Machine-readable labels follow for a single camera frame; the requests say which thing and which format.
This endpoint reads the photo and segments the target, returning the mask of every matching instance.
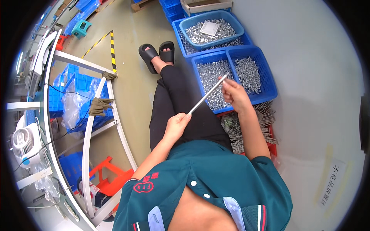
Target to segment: white fan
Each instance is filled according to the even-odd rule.
[[[21,164],[22,168],[30,168],[32,164],[36,164],[40,162],[41,159],[44,159],[44,151],[31,157],[43,147],[36,123],[31,123],[24,128],[17,126],[16,131],[13,133],[12,147],[13,153],[17,157],[18,164],[26,159],[26,161]]]

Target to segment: black pants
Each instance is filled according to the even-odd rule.
[[[152,119],[150,121],[150,149],[153,150],[163,138],[167,120],[180,113],[188,113],[201,99],[199,89],[193,89],[184,74],[176,67],[165,66],[161,71],[154,94]],[[219,119],[203,102],[192,114],[182,137],[174,147],[192,140],[210,140],[232,151],[230,138]]]

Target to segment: paper sign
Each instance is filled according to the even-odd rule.
[[[217,23],[211,23],[211,22],[205,21],[201,30],[200,30],[200,32],[204,33],[204,34],[209,34],[209,35],[215,36],[219,26],[220,25],[217,24]]]
[[[345,171],[346,164],[336,158],[333,158],[332,163],[330,164],[329,174],[326,179],[324,191],[321,193],[321,197],[317,202],[320,207],[328,207],[333,202]]]

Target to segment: black slipper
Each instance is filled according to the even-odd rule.
[[[154,57],[159,56],[155,48],[150,44],[147,43],[143,44],[139,47],[139,54],[146,63],[146,65],[148,66],[150,73],[157,74],[157,71],[155,70],[153,63],[151,62],[151,60]]]
[[[170,51],[163,51],[163,49],[169,48],[171,49]],[[175,45],[171,41],[167,41],[162,43],[159,46],[159,57],[161,58],[162,61],[164,62],[174,62],[175,60]]]

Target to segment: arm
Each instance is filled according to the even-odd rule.
[[[225,102],[231,103],[234,110],[238,113],[246,157],[249,160],[257,156],[271,158],[270,151],[259,126],[256,111],[244,88],[237,82],[226,79],[222,83],[222,93]]]
[[[132,175],[133,178],[142,179],[154,166],[167,159],[172,146],[180,139],[190,119],[191,114],[186,115],[185,113],[179,113],[168,119],[163,139],[138,167]]]

